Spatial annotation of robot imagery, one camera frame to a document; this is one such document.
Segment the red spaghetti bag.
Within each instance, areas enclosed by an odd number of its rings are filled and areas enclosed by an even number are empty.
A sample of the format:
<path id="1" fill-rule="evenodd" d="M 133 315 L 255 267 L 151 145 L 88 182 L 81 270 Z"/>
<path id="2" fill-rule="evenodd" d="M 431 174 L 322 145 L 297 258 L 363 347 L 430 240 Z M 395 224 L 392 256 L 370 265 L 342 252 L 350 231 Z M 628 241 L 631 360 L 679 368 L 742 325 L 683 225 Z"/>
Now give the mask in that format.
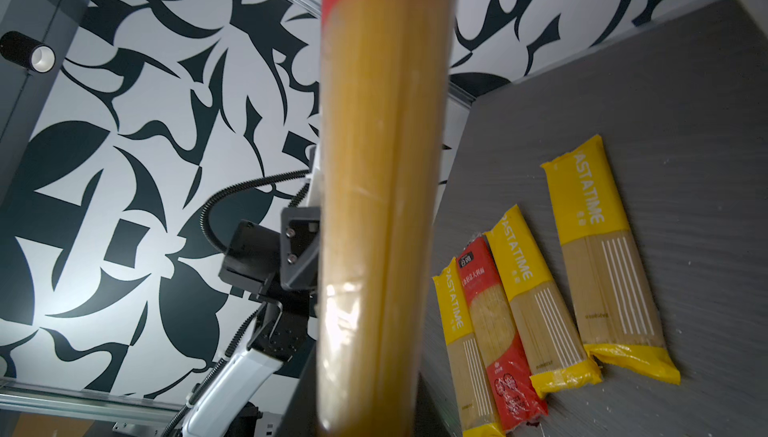
<path id="1" fill-rule="evenodd" d="M 322 0 L 322 436 L 414 427 L 456 0 Z"/>
<path id="2" fill-rule="evenodd" d="M 511 432 L 548 414 L 531 382 L 520 335 L 485 238 L 457 258 L 460 283 L 502 429 Z"/>

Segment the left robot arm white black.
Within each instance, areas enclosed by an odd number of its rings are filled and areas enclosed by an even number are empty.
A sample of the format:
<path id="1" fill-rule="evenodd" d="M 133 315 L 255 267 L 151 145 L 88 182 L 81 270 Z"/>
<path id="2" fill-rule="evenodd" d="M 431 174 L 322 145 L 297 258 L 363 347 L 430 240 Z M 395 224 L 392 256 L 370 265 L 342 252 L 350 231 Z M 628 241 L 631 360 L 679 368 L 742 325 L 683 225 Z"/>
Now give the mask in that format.
<path id="1" fill-rule="evenodd" d="M 228 244 L 216 236 L 210 217 L 219 202 L 296 179 L 305 182 L 282 210 L 279 230 L 243 220 Z M 319 148 L 313 145 L 307 169 L 231 185 L 202 206 L 202 234 L 224 257 L 220 279 L 250 292 L 259 307 L 235 331 L 223 355 L 188 394 L 163 435 L 226 435 L 259 388 L 304 347 L 318 289 L 321 227 L 321 209 L 309 202 L 317 196 L 320 183 Z"/>

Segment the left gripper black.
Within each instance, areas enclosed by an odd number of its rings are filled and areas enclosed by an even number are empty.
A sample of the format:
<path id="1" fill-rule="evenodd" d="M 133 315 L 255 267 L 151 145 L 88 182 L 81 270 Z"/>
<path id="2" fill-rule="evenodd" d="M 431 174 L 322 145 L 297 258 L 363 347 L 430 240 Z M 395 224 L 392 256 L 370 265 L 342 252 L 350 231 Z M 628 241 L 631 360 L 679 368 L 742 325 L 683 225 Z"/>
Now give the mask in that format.
<path id="1" fill-rule="evenodd" d="M 285 364 L 307 346 L 318 288 L 321 209 L 288 207 L 273 231 L 242 221 L 224 254 L 220 279 L 263 305 L 247 348 Z"/>

